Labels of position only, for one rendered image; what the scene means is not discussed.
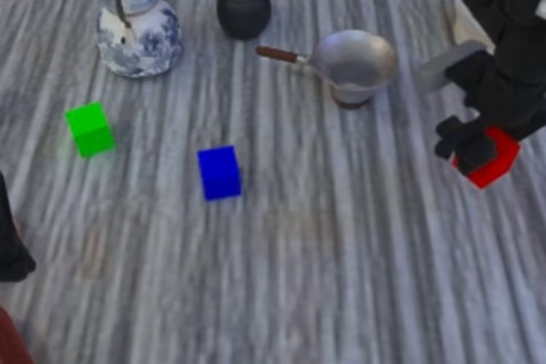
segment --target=black sphere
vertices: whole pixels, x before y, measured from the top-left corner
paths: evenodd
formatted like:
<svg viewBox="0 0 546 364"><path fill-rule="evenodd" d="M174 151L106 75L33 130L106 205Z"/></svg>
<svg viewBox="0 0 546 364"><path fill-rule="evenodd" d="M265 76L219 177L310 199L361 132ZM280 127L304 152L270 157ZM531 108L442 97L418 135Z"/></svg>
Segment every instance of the black sphere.
<svg viewBox="0 0 546 364"><path fill-rule="evenodd" d="M257 37L271 18L270 0L218 0L218 21L233 38L248 40Z"/></svg>

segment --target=black glove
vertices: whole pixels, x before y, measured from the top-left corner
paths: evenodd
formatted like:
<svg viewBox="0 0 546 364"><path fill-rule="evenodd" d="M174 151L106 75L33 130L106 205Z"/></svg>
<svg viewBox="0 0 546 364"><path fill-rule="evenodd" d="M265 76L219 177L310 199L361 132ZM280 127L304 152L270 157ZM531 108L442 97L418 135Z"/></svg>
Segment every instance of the black glove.
<svg viewBox="0 0 546 364"><path fill-rule="evenodd" d="M15 230L6 183L0 173L0 282L23 281L34 270L36 262Z"/></svg>

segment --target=blue cube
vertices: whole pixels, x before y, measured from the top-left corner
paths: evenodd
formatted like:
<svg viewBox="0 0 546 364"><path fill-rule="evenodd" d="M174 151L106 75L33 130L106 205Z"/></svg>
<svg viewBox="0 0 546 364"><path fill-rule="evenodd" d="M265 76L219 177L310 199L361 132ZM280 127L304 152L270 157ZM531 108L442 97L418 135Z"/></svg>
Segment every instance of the blue cube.
<svg viewBox="0 0 546 364"><path fill-rule="evenodd" d="M241 173L234 147L201 150L197 159L206 200L241 195Z"/></svg>

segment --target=blue and white porcelain teapot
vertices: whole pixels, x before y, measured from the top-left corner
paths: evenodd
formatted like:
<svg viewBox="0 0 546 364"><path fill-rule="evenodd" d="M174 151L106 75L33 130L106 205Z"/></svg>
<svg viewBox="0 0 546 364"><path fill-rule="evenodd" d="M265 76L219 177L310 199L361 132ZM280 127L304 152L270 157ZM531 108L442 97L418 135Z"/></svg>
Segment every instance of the blue and white porcelain teapot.
<svg viewBox="0 0 546 364"><path fill-rule="evenodd" d="M102 62L121 76L161 74L183 54L178 17L166 0L102 0L96 30Z"/></svg>

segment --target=red object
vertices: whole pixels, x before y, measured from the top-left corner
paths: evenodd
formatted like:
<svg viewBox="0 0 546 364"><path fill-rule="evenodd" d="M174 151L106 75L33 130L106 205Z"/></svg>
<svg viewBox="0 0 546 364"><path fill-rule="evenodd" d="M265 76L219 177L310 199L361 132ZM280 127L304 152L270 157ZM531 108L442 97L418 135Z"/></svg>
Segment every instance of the red object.
<svg viewBox="0 0 546 364"><path fill-rule="evenodd" d="M520 153L520 144L500 128L491 127L485 130L485 134L495 142L497 157L489 164L467 175L470 182L480 189L491 185L500 177L508 174L518 157L518 153ZM453 158L451 164L457 168L457 157Z"/></svg>
<svg viewBox="0 0 546 364"><path fill-rule="evenodd" d="M14 322L2 308L0 308L0 364L32 364L32 358Z"/></svg>

